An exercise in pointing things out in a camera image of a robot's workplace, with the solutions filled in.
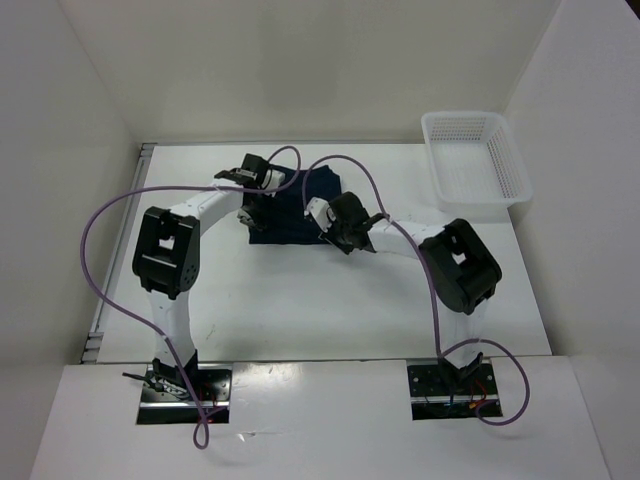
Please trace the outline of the navy blue shorts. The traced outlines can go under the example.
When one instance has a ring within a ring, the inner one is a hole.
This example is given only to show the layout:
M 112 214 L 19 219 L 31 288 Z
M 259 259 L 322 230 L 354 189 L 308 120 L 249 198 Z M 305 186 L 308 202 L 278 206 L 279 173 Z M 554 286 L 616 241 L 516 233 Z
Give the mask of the navy blue shorts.
M 321 230 L 304 217 L 302 200 L 302 170 L 295 182 L 286 190 L 273 196 L 269 215 L 270 226 L 265 231 L 249 229 L 251 245 L 322 245 Z M 328 166 L 313 169 L 307 178 L 307 199 L 320 197 L 333 200 L 342 193 L 341 179 Z

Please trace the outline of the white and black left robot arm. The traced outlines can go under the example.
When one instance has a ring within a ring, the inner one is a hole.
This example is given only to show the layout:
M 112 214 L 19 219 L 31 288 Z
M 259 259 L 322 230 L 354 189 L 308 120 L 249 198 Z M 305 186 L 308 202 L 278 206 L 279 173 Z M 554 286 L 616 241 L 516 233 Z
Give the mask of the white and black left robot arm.
M 264 158 L 247 154 L 240 167 L 222 170 L 209 189 L 170 208 L 152 206 L 142 217 L 132 269 L 148 293 L 158 337 L 149 383 L 185 400 L 200 385 L 198 353 L 191 336 L 189 291 L 200 272 L 201 236 L 236 213 L 250 226 L 251 203 L 285 184 L 286 175 Z

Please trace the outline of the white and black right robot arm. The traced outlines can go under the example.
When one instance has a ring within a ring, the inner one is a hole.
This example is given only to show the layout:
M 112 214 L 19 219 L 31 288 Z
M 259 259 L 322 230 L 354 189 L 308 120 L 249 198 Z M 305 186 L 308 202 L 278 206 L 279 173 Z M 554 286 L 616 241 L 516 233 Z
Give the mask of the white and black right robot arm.
M 322 239 L 345 254 L 363 250 L 419 261 L 427 276 L 440 385 L 450 393 L 464 391 L 483 360 L 471 341 L 481 336 L 489 299 L 502 279 L 500 266 L 471 224 L 455 219 L 423 225 L 395 221 L 382 212 L 371 215 L 351 192 L 332 201 L 314 197 L 305 215 L 318 225 Z

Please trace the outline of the white perforated plastic basket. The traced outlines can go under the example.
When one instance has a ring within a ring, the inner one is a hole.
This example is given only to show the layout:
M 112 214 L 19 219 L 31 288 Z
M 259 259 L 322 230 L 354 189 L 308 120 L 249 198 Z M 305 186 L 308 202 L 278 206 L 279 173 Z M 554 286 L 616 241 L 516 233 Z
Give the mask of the white perforated plastic basket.
M 436 196 L 444 208 L 507 209 L 533 189 L 506 119 L 484 111 L 421 117 Z

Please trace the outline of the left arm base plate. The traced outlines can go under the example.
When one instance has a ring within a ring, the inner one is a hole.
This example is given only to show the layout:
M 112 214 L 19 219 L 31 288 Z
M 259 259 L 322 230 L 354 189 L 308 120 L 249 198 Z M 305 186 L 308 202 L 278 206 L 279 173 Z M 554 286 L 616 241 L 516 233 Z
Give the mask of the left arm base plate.
M 185 389 L 175 389 L 151 379 L 148 368 L 141 389 L 137 425 L 195 425 L 197 407 Z M 195 393 L 202 403 L 208 424 L 228 424 L 230 417 L 232 369 L 230 365 L 201 366 Z

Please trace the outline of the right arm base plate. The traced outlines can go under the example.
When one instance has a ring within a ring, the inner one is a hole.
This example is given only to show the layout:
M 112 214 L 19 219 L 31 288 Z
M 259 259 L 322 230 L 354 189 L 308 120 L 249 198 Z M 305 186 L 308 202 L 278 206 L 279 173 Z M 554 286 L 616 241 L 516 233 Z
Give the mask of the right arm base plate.
M 409 363 L 407 377 L 414 421 L 474 418 L 477 407 L 482 417 L 503 416 L 489 361 L 456 384 L 445 381 L 435 361 Z

